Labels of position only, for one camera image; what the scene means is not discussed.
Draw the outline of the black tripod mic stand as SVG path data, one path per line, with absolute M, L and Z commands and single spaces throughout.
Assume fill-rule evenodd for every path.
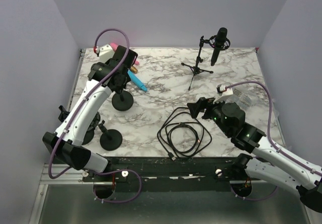
M 214 73 L 212 70 L 205 70 L 205 69 L 201 69 L 199 67 L 199 64 L 203 62 L 203 59 L 201 58 L 201 51 L 202 51 L 202 48 L 203 48 L 204 44 L 208 44 L 208 45 L 210 45 L 212 47 L 214 45 L 214 39 L 215 39 L 215 36 L 211 36 L 209 39 L 204 39 L 204 36 L 201 36 L 200 41 L 199 41 L 199 51 L 198 51 L 198 55 L 197 55 L 196 60 L 195 60 L 195 65 L 190 66 L 190 65 L 185 64 L 183 62 L 181 63 L 182 66 L 188 67 L 191 70 L 192 74 L 193 74 L 193 76 L 191 78 L 190 85 L 188 87 L 188 90 L 191 89 L 193 79 L 194 79 L 194 77 L 196 75 L 198 75 L 200 73 L 203 73 L 203 72 L 207 72 L 207 73 L 210 73 L 210 74 Z

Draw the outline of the blue microphone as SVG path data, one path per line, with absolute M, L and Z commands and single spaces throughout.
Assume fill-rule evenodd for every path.
M 128 70 L 128 75 L 130 77 L 130 80 L 138 87 L 140 88 L 142 91 L 147 92 L 148 89 L 147 87 L 144 85 L 144 83 L 131 71 Z

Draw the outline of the black condenser microphone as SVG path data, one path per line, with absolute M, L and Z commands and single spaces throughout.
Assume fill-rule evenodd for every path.
M 214 66 L 218 60 L 221 51 L 230 47 L 230 40 L 227 38 L 227 29 L 222 27 L 218 30 L 214 40 L 214 50 L 211 57 L 211 66 Z

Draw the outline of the tall black mic stand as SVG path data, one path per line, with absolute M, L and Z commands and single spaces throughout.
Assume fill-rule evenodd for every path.
M 134 103 L 133 96 L 125 90 L 117 90 L 112 97 L 112 105 L 118 111 L 129 110 Z

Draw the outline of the gold microphone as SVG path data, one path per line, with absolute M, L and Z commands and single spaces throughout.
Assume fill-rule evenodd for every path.
M 132 67 L 130 68 L 130 70 L 131 70 L 131 72 L 132 72 L 132 73 L 134 73 L 134 74 L 137 74 L 137 73 L 138 73 L 138 70 L 137 70 L 137 68 L 136 68 L 135 66 L 132 66 Z

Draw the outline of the shock mount mic stand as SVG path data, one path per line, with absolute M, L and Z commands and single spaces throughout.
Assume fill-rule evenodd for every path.
M 104 124 L 105 121 L 101 120 L 99 113 L 95 116 L 92 123 L 93 127 L 98 127 L 102 132 L 100 136 L 100 145 L 106 151 L 114 151 L 118 149 L 123 141 L 122 134 L 116 129 L 107 129 Z

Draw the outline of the pink microphone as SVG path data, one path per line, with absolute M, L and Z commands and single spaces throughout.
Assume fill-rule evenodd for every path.
M 109 44 L 110 44 L 110 46 L 112 47 L 112 49 L 113 49 L 114 51 L 116 51 L 116 50 L 117 50 L 117 47 L 118 47 L 118 45 L 117 45 L 117 44 L 115 44 L 115 43 L 109 43 Z M 134 64 L 135 64 L 135 65 L 139 65 L 139 61 L 138 61 L 138 60 L 136 60 Z

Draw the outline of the short black mic stand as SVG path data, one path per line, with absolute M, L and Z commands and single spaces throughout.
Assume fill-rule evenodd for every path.
M 66 111 L 66 109 L 60 105 L 58 107 L 58 109 L 60 110 L 60 114 L 59 114 L 59 117 L 58 117 L 58 120 L 62 123 L 68 116 L 69 112 Z M 88 144 L 93 138 L 94 138 L 94 127 L 92 125 L 92 123 L 89 125 L 86 133 L 85 133 L 85 136 L 84 136 L 84 140 L 82 142 L 82 145 L 86 145 Z

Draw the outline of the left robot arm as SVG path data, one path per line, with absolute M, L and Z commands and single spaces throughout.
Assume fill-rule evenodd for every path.
M 94 171 L 100 181 L 107 181 L 112 174 L 109 161 L 84 148 L 85 134 L 101 105 L 115 92 L 121 92 L 129 82 L 128 70 L 138 54 L 119 45 L 116 50 L 106 45 L 99 53 L 100 61 L 91 66 L 83 93 L 62 124 L 42 138 L 51 154 L 76 170 Z

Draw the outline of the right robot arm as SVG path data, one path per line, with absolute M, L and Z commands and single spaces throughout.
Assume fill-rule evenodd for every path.
M 196 103 L 187 103 L 187 107 L 192 118 L 202 111 L 202 118 L 214 121 L 235 147 L 256 156 L 231 167 L 236 179 L 249 176 L 270 182 L 295 193 L 311 210 L 321 212 L 321 166 L 297 156 L 246 123 L 246 114 L 236 103 L 200 98 Z

